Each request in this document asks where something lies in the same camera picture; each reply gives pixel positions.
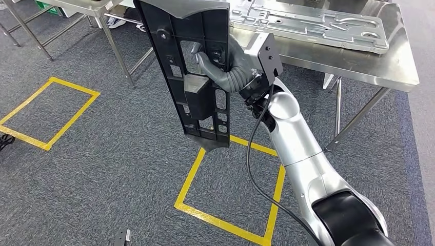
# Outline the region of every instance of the metal bracket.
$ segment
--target metal bracket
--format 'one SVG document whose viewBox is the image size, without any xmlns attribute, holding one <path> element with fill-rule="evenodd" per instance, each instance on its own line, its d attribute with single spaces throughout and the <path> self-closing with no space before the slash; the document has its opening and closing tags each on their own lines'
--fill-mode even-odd
<svg viewBox="0 0 435 246">
<path fill-rule="evenodd" d="M 128 228 L 124 228 L 119 231 L 119 233 L 115 237 L 114 246 L 130 246 L 131 242 L 131 230 Z"/>
</svg>

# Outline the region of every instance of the yellow tape square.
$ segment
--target yellow tape square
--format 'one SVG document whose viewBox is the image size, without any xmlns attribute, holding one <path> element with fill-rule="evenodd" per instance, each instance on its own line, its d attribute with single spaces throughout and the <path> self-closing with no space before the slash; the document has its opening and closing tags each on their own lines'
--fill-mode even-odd
<svg viewBox="0 0 435 246">
<path fill-rule="evenodd" d="M 230 141 L 232 142 L 236 142 L 238 144 L 244 145 L 244 146 L 248 146 L 248 141 L 235 137 L 235 136 L 230 136 Z M 273 155 L 273 156 L 278 156 L 276 154 L 276 151 L 273 149 L 270 149 L 268 147 L 264 147 L 261 145 L 258 145 L 256 143 L 252 143 L 251 147 L 253 149 L 256 149 L 258 151 L 267 153 L 269 155 Z M 245 238 L 251 242 L 255 242 L 259 245 L 263 245 L 263 246 L 269 246 L 271 245 L 272 242 L 272 235 L 273 235 L 273 229 L 275 227 L 275 222 L 276 222 L 276 216 L 278 214 L 278 207 L 274 204 L 271 205 L 270 207 L 270 213 L 269 213 L 269 218 L 267 221 L 267 225 L 266 225 L 266 231 L 264 233 L 264 236 L 260 236 L 257 234 L 254 234 L 252 232 L 248 232 L 240 227 L 236 227 L 235 225 L 228 223 L 226 221 L 223 221 L 221 219 L 218 219 L 210 214 L 204 213 L 198 209 L 192 208 L 189 205 L 184 204 L 184 199 L 186 198 L 186 194 L 187 191 L 189 190 L 193 178 L 195 177 L 196 172 L 198 171 L 198 168 L 201 164 L 201 161 L 204 158 L 206 151 L 201 148 L 198 156 L 196 157 L 195 162 L 192 165 L 192 168 L 189 171 L 189 174 L 187 175 L 186 181 L 183 184 L 183 187 L 180 190 L 180 193 L 178 195 L 177 200 L 175 201 L 174 207 L 178 210 L 181 210 L 187 214 L 190 214 L 200 220 L 203 220 L 207 223 L 210 223 L 216 227 L 219 227 L 227 232 L 230 232 L 232 234 L 238 235 L 242 238 Z M 273 198 L 276 201 L 280 201 L 281 199 L 281 192 L 283 190 L 283 185 L 284 185 L 284 177 L 285 177 L 285 168 L 281 165 L 280 166 L 280 171 L 278 173 L 278 179 L 276 181 L 276 186 L 275 186 L 275 192 L 273 194 Z"/>
<path fill-rule="evenodd" d="M 23 133 L 14 131 L 10 128 L 7 128 L 3 126 L 3 124 L 10 119 L 12 116 L 14 116 L 18 111 L 23 109 L 27 104 L 29 104 L 32 100 L 34 100 L 39 94 L 41 94 L 47 87 L 49 87 L 52 83 L 58 83 L 66 87 L 70 87 L 73 89 L 76 89 L 78 91 L 87 93 L 91 95 L 91 98 L 77 111 L 76 114 L 55 134 L 55 136 L 48 142 L 42 142 L 39 141 L 33 137 L 27 136 Z M 51 146 L 65 133 L 65 131 L 78 119 L 78 117 L 83 114 L 83 112 L 91 105 L 92 102 L 95 101 L 95 99 L 100 95 L 99 92 L 89 90 L 85 87 L 78 86 L 76 84 L 61 80 L 56 77 L 51 77 L 48 79 L 48 81 L 39 88 L 33 95 L 31 95 L 29 98 L 27 98 L 22 104 L 20 104 L 18 107 L 16 107 L 12 112 L 10 112 L 8 115 L 6 115 L 3 119 L 0 120 L 0 132 L 4 132 L 6 134 L 12 135 L 24 142 L 28 142 L 31 145 L 35 145 L 37 147 L 40 147 L 44 150 L 50 150 Z"/>
</svg>

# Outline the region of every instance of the gray carpet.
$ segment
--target gray carpet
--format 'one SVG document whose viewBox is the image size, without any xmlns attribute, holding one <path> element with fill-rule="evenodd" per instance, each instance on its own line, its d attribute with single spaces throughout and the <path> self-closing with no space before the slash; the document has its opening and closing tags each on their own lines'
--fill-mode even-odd
<svg viewBox="0 0 435 246">
<path fill-rule="evenodd" d="M 17 7 L 27 16 L 36 11 L 28 0 Z M 44 40 L 71 21 L 44 14 L 30 28 Z M 7 11 L 0 12 L 0 22 L 14 25 Z M 22 48 L 0 36 L 0 117 L 50 76 L 101 95 L 50 151 L 17 140 L 0 152 L 0 245 L 112 245 L 123 227 L 132 230 L 135 245 L 254 245 L 173 207 L 199 148 L 182 134 L 154 55 L 133 75 L 137 88 L 130 89 L 104 33 L 90 29 L 86 21 L 48 46 L 53 62 L 22 30 L 13 35 Z M 150 47 L 146 34 L 134 25 L 115 29 L 113 35 L 129 67 Z M 335 99 L 321 89 L 322 76 L 285 66 L 281 79 L 324 146 L 333 135 Z M 342 118 L 348 122 L 377 88 L 344 80 L 343 90 Z M 88 97 L 50 87 L 5 125 L 47 140 Z M 390 93 L 328 158 L 383 212 L 397 245 L 431 245 L 425 239 L 430 232 L 424 200 L 412 200 L 415 190 L 409 185 L 413 181 L 418 186 L 421 177 L 409 180 L 403 134 L 412 134 L 412 129 L 402 131 L 401 124 L 411 121 L 403 104 L 408 104 L 406 94 Z M 232 95 L 231 134 L 246 139 L 253 124 L 241 98 Z M 271 146 L 263 129 L 255 142 Z M 236 143 L 206 153 L 185 203 L 262 235 L 270 204 L 250 185 L 244 155 L 245 148 Z M 271 193 L 279 160 L 254 151 L 252 163 L 255 179 Z M 418 163 L 412 168 L 419 174 Z M 288 182 L 282 201 L 296 210 Z M 411 211 L 420 211 L 420 221 Z M 307 245 L 301 227 L 281 211 L 272 241 Z"/>
</svg>

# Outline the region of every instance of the robotic hand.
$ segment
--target robotic hand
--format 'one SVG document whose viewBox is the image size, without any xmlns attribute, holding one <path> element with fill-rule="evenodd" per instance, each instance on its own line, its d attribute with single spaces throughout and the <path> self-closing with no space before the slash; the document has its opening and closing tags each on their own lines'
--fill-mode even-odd
<svg viewBox="0 0 435 246">
<path fill-rule="evenodd" d="M 231 68 L 229 72 L 224 72 L 211 63 L 206 53 L 201 51 L 202 46 L 199 43 L 193 46 L 191 53 L 196 55 L 201 70 L 217 85 L 227 92 L 238 92 L 253 80 L 256 70 L 252 69 L 250 60 L 233 36 L 230 36 L 228 45 Z"/>
</svg>

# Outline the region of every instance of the small metal part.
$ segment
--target small metal part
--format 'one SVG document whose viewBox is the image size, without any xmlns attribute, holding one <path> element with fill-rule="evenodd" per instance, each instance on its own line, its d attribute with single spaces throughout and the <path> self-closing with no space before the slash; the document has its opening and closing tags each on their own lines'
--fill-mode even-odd
<svg viewBox="0 0 435 246">
<path fill-rule="evenodd" d="M 118 232 L 115 236 L 114 246 L 130 246 L 131 245 L 131 231 L 128 228 L 124 228 Z"/>
<path fill-rule="evenodd" d="M 283 72 L 281 60 L 273 59 L 280 55 L 275 47 L 273 33 L 256 32 L 246 47 L 245 54 L 251 58 L 253 68 L 263 71 L 269 85 Z"/>
</svg>

